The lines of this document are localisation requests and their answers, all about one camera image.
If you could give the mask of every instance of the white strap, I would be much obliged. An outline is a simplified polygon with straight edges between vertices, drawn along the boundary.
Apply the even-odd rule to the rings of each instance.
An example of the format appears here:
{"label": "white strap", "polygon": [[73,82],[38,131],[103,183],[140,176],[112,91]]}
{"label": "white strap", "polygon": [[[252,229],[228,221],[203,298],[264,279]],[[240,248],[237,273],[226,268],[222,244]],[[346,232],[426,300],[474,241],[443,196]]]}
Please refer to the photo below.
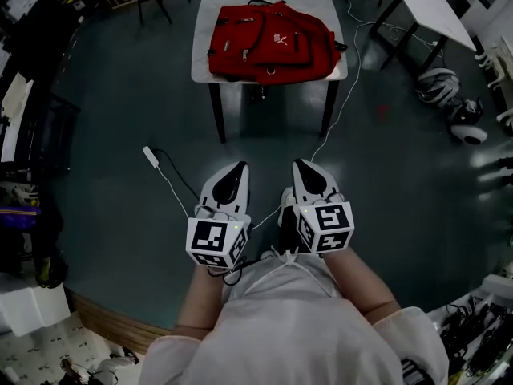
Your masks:
{"label": "white strap", "polygon": [[298,264],[296,262],[297,258],[297,251],[299,250],[299,247],[296,248],[295,253],[290,253],[290,251],[287,249],[283,255],[280,255],[274,247],[271,247],[271,249],[274,251],[274,253],[277,255],[278,259],[282,262],[280,266],[277,268],[269,271],[268,273],[262,275],[260,278],[258,278],[245,292],[244,295],[248,294],[253,288],[258,286],[262,281],[264,281],[266,278],[268,278],[270,275],[276,273],[277,271],[281,270],[282,268],[285,268],[286,266],[295,266],[299,270],[305,271],[321,288],[324,292],[326,292],[326,295],[328,295],[330,298],[335,298],[336,295],[333,293],[330,293],[322,284],[321,282],[313,275],[309,269],[304,267],[301,264]]}

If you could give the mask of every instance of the gray floor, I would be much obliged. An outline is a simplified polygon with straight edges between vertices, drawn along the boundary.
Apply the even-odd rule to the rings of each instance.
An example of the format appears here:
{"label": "gray floor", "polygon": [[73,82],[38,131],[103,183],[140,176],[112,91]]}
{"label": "gray floor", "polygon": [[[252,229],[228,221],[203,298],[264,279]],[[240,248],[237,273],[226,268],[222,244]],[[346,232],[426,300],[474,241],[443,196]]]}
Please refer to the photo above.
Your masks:
{"label": "gray floor", "polygon": [[[352,2],[358,18],[376,19],[380,12],[378,0]],[[247,161],[248,213],[256,224],[291,184],[291,162],[310,158],[320,144],[327,84],[275,87],[252,106],[240,86],[223,87],[228,142],[222,145],[208,88],[190,78],[200,0],[164,4],[172,26],[149,2],[144,27],[131,6],[79,29],[55,90],[83,112],[71,172],[55,182],[55,192],[65,219],[59,246],[70,266],[67,286],[112,310],[171,326],[193,268],[184,252],[186,220],[142,147],[166,149],[197,192],[219,168]],[[346,14],[346,3],[335,0],[335,6],[349,45],[349,77],[338,92],[338,110],[357,74],[357,23]],[[411,24],[404,7],[390,21]],[[449,43],[446,62],[460,75],[462,94],[481,96],[485,104],[481,126],[490,136],[478,147],[451,142],[440,113],[419,103],[411,75],[397,60],[379,71],[386,55],[368,29],[362,27],[357,39],[360,79],[316,162],[352,203],[354,249],[402,305],[430,310],[476,286],[505,251],[511,190],[498,187],[493,163],[513,155],[513,144],[494,122],[484,76],[467,49]],[[409,50],[419,60],[428,53],[415,40]],[[191,209],[196,202],[190,192],[166,160],[161,166]],[[253,233],[246,253],[251,257],[276,243],[274,217]]]}

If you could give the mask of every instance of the white box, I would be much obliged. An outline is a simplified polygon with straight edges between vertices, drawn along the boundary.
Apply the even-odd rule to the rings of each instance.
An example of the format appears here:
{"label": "white box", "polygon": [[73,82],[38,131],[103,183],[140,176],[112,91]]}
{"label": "white box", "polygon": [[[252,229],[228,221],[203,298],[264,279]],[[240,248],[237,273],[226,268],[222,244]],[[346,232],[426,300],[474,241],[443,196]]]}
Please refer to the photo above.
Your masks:
{"label": "white box", "polygon": [[311,253],[329,253],[347,248],[353,235],[351,204],[297,205],[297,231]]}
{"label": "white box", "polygon": [[0,312],[16,336],[51,326],[70,316],[63,284],[53,289],[37,285],[33,276],[0,274]]}
{"label": "white box", "polygon": [[230,270],[247,241],[243,221],[189,218],[185,250],[198,265]]}

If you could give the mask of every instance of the backpack zipper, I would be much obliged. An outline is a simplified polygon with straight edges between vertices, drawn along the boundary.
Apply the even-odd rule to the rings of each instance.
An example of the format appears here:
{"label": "backpack zipper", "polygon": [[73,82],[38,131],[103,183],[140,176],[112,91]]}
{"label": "backpack zipper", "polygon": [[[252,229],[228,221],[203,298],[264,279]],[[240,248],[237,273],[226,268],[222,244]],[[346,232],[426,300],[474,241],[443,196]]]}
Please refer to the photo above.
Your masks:
{"label": "backpack zipper", "polygon": [[245,50],[242,50],[242,61],[248,61],[248,54],[251,53],[255,47],[257,46],[257,44],[260,42],[261,38],[262,38],[262,35],[264,33],[264,28],[265,28],[265,15],[263,13],[261,13],[260,11],[255,11],[255,13],[258,13],[259,15],[262,16],[262,27],[260,28],[260,32],[258,33],[258,36],[256,37],[256,40],[255,42],[251,45],[250,48],[247,48]]}

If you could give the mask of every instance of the wooden baseboard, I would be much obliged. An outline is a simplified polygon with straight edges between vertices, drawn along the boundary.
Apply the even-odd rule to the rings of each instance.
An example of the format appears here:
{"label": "wooden baseboard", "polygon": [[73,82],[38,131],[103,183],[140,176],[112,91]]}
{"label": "wooden baseboard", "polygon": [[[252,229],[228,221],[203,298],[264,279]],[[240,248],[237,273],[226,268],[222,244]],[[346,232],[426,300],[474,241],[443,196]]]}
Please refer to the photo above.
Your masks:
{"label": "wooden baseboard", "polygon": [[67,290],[67,301],[88,330],[138,354],[145,355],[153,341],[171,332],[106,310],[70,290]]}

